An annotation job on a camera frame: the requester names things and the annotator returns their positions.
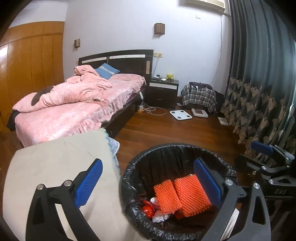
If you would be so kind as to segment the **small orange foam net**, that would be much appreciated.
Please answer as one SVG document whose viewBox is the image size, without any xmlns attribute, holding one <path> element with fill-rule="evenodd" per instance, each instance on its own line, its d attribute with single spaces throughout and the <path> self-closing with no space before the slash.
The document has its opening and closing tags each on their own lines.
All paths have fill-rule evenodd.
<svg viewBox="0 0 296 241">
<path fill-rule="evenodd" d="M 155 185 L 154 192 L 164 214 L 173 214 L 181 209 L 182 204 L 171 180 Z"/>
</svg>

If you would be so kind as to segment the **large orange foam net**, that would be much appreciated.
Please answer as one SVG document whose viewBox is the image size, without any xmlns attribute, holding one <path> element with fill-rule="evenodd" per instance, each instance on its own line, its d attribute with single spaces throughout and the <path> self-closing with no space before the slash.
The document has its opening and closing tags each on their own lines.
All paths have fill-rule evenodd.
<svg viewBox="0 0 296 241">
<path fill-rule="evenodd" d="M 184 217 L 200 214 L 212 206 L 196 175 L 177 178 L 174 180 L 174 186 Z"/>
</svg>

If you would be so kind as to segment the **white tissue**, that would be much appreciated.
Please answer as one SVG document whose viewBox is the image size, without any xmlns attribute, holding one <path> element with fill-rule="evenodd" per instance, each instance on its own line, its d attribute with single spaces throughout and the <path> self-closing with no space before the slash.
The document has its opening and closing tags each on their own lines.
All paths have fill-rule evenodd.
<svg viewBox="0 0 296 241">
<path fill-rule="evenodd" d="M 160 205 L 158 203 L 158 200 L 156 197 L 152 197 L 150 200 L 153 208 L 154 208 L 154 215 L 152 217 L 152 222 L 153 223 L 161 223 L 166 221 L 170 215 L 169 214 L 164 214 L 160 208 Z"/>
</svg>

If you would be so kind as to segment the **red plastic bag ball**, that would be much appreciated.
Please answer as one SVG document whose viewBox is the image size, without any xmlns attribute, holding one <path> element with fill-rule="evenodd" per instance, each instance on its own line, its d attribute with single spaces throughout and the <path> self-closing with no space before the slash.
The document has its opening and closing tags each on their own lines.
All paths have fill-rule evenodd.
<svg viewBox="0 0 296 241">
<path fill-rule="evenodd" d="M 147 200 L 143 200 L 142 204 L 143 204 L 143 207 L 142 207 L 143 213 L 146 215 L 147 218 L 152 219 L 154 216 L 154 207 Z"/>
</svg>

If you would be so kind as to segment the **wooden wardrobe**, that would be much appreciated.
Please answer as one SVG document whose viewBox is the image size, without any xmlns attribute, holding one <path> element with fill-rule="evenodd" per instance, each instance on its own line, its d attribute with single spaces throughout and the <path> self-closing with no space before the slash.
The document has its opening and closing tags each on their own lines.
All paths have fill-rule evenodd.
<svg viewBox="0 0 296 241">
<path fill-rule="evenodd" d="M 63 82 L 64 22 L 34 22 L 9 28 L 1 40 L 1 118 L 29 93 Z"/>
</svg>

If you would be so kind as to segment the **pink duvet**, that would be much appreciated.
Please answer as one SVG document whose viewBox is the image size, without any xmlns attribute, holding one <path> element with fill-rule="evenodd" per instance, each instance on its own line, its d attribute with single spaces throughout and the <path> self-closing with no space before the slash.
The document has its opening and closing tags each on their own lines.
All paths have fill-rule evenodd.
<svg viewBox="0 0 296 241">
<path fill-rule="evenodd" d="M 13 106 L 13 110 L 31 113 L 69 103 L 104 101 L 103 94 L 111 87 L 111 82 L 93 67 L 81 65 L 74 68 L 74 75 L 65 82 L 28 94 Z"/>
</svg>

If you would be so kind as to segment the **beige table cloth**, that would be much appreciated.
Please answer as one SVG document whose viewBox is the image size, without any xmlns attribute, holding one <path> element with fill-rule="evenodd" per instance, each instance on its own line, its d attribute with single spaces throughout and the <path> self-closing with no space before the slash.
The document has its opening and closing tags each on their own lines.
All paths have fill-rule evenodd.
<svg viewBox="0 0 296 241">
<path fill-rule="evenodd" d="M 142 240 L 123 214 L 120 174 L 102 128 L 16 151 L 3 198 L 3 216 L 14 235 L 25 239 L 30 205 L 39 184 L 60 186 L 87 170 L 95 159 L 102 161 L 103 172 L 81 213 L 100 240 Z"/>
</svg>

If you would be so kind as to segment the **blue pillow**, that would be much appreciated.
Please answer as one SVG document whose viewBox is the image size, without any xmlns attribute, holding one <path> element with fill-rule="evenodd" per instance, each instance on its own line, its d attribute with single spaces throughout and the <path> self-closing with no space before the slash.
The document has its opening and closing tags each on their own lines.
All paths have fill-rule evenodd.
<svg viewBox="0 0 296 241">
<path fill-rule="evenodd" d="M 100 67 L 96 68 L 95 71 L 99 74 L 100 77 L 107 80 L 113 75 L 120 73 L 118 69 L 113 68 L 107 63 L 103 63 Z"/>
</svg>

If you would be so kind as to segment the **left wall lamp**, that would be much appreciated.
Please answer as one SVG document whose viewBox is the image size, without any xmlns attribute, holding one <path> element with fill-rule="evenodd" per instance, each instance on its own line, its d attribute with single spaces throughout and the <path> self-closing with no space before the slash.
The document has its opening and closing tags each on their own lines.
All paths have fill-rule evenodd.
<svg viewBox="0 0 296 241">
<path fill-rule="evenodd" d="M 80 42 L 81 42 L 80 39 L 75 39 L 75 40 L 74 40 L 74 48 L 75 48 L 75 49 L 77 49 L 77 48 L 80 47 Z"/>
</svg>

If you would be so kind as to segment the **air conditioner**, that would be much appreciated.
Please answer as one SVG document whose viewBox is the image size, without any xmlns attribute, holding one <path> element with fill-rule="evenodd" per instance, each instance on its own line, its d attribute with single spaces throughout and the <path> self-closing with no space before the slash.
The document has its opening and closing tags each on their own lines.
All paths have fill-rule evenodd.
<svg viewBox="0 0 296 241">
<path fill-rule="evenodd" d="M 218 0 L 186 0 L 187 4 L 195 6 L 203 6 L 215 11 L 225 11 L 225 1 Z"/>
</svg>

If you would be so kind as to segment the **red cloth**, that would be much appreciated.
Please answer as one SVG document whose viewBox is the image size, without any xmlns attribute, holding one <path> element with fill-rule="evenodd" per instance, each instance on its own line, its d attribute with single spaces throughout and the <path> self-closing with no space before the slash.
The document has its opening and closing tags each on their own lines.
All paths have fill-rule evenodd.
<svg viewBox="0 0 296 241">
<path fill-rule="evenodd" d="M 183 219 L 185 216 L 184 216 L 184 214 L 182 213 L 181 210 L 177 210 L 177 211 L 174 213 L 174 217 L 175 217 L 175 219 L 177 219 L 177 220 L 181 220 L 181 219 Z"/>
</svg>

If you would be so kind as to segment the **wall socket plate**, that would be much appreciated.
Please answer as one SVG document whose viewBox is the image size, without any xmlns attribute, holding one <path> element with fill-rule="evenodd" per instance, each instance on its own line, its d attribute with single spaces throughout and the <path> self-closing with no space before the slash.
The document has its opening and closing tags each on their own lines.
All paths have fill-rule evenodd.
<svg viewBox="0 0 296 241">
<path fill-rule="evenodd" d="M 162 57 L 163 57 L 163 53 L 160 53 L 160 52 L 154 52 L 154 57 L 155 57 L 155 58 L 162 58 Z"/>
</svg>

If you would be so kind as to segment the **yellow plush toy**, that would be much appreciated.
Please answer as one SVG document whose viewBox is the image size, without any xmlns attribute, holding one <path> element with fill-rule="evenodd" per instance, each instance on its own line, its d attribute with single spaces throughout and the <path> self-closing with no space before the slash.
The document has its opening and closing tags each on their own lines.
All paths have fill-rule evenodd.
<svg viewBox="0 0 296 241">
<path fill-rule="evenodd" d="M 173 74 L 167 74 L 166 75 L 166 80 L 173 81 L 174 80 L 174 75 Z"/>
</svg>

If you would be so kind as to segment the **wall lamp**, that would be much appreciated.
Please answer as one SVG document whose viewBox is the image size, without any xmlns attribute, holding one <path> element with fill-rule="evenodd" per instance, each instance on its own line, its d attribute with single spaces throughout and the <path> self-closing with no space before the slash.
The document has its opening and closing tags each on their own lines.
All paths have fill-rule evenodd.
<svg viewBox="0 0 296 241">
<path fill-rule="evenodd" d="M 75 40 L 74 40 L 74 48 L 75 48 L 75 49 L 77 49 L 77 48 L 80 47 L 80 42 L 81 42 L 80 39 L 75 39 Z"/>
<path fill-rule="evenodd" d="M 155 23 L 154 25 L 154 35 L 164 35 L 165 34 L 165 24 Z"/>
</svg>

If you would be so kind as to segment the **right wall lamp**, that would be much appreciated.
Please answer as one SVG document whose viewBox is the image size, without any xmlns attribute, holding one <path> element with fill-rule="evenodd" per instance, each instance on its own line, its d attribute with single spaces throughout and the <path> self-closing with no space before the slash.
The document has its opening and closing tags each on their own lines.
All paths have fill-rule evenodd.
<svg viewBox="0 0 296 241">
<path fill-rule="evenodd" d="M 154 25 L 154 35 L 164 35 L 165 34 L 165 24 L 155 23 Z"/>
</svg>

